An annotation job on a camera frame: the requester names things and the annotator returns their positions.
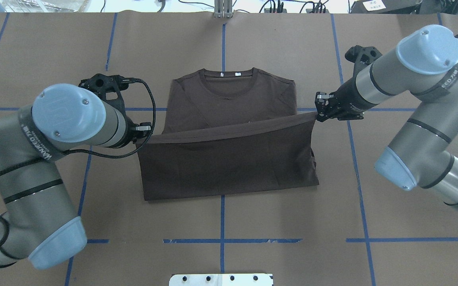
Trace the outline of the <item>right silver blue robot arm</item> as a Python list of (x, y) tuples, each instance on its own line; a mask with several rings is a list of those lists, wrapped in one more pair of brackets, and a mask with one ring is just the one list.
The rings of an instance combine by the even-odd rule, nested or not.
[(353, 76), (332, 93), (316, 93), (318, 121), (361, 120), (369, 109), (410, 92), (420, 105), (374, 168), (400, 189), (429, 190), (458, 211), (458, 158), (447, 151), (458, 135), (458, 35), (430, 24), (386, 54), (354, 46), (345, 57), (354, 63)]

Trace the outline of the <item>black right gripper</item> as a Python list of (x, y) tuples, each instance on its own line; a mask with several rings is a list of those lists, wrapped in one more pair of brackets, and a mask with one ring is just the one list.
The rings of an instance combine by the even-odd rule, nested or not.
[(339, 88), (335, 92), (316, 92), (316, 110), (319, 122), (328, 119), (352, 121), (363, 119), (364, 99), (353, 88)]

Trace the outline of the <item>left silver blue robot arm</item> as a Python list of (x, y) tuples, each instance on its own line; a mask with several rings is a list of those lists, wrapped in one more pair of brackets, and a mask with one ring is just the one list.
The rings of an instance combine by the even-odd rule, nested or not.
[(134, 124), (94, 92), (61, 83), (33, 104), (0, 118), (0, 269), (28, 259), (37, 269), (61, 264), (87, 245), (82, 219), (56, 161), (79, 145), (122, 148), (148, 138), (155, 122)]

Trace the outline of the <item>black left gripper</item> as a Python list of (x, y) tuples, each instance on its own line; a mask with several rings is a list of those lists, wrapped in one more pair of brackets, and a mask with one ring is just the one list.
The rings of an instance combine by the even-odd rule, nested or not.
[(127, 121), (126, 125), (126, 145), (136, 143), (138, 140), (146, 138), (152, 133), (152, 122), (141, 122), (136, 124), (132, 121)]

